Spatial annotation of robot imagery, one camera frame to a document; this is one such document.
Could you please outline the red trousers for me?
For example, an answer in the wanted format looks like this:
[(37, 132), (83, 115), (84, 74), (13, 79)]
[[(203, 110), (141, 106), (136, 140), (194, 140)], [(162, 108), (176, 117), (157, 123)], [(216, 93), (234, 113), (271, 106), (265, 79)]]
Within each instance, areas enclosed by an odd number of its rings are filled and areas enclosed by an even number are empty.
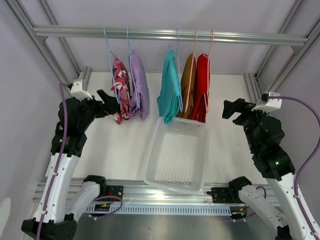
[(202, 53), (197, 59), (196, 80), (194, 86), (193, 102), (194, 106), (191, 119), (205, 123), (207, 111), (209, 109), (209, 85), (210, 85), (210, 60), (208, 55)]

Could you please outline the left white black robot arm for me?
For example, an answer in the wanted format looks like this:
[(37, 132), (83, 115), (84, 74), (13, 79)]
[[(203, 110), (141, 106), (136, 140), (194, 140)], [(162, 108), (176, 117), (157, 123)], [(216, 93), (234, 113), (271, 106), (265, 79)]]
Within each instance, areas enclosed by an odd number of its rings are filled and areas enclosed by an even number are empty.
[(80, 190), (67, 200), (70, 183), (87, 141), (86, 130), (99, 118), (115, 114), (119, 104), (102, 89), (94, 96), (79, 100), (62, 98), (59, 122), (51, 142), (49, 174), (39, 205), (31, 219), (22, 222), (21, 230), (34, 240), (72, 240), (79, 218), (89, 204), (110, 199), (103, 176), (88, 175)]

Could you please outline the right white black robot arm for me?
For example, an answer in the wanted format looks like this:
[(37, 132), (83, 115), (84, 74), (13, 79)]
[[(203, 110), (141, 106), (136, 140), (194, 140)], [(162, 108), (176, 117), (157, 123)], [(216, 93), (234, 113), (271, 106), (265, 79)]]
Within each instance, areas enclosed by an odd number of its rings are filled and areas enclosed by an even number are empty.
[(277, 240), (318, 240), (320, 226), (300, 190), (299, 179), (320, 146), (317, 144), (301, 168), (295, 169), (289, 155), (280, 146), (285, 136), (282, 123), (269, 115), (281, 108), (284, 99), (285, 96), (269, 92), (264, 93), (257, 104), (242, 98), (233, 102), (225, 100), (222, 112), (223, 119), (239, 113), (232, 122), (243, 127), (253, 163), (275, 193), (281, 210), (261, 196), (244, 176), (229, 182), (227, 195), (233, 202), (248, 205), (275, 230)]

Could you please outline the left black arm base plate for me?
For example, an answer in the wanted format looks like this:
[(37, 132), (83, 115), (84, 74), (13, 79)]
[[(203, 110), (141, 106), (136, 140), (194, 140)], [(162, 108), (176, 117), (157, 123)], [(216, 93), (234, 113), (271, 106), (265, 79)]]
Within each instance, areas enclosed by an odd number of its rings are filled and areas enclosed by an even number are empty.
[(105, 193), (107, 196), (116, 196), (122, 199), (123, 191), (124, 187), (122, 185), (108, 185)]

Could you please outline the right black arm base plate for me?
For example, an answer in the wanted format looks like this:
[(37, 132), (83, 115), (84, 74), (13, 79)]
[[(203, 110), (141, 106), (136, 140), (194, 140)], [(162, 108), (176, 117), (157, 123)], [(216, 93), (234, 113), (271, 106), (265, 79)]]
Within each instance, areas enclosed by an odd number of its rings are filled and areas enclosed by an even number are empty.
[(227, 187), (212, 187), (206, 194), (211, 196), (214, 204), (236, 204), (237, 200)]

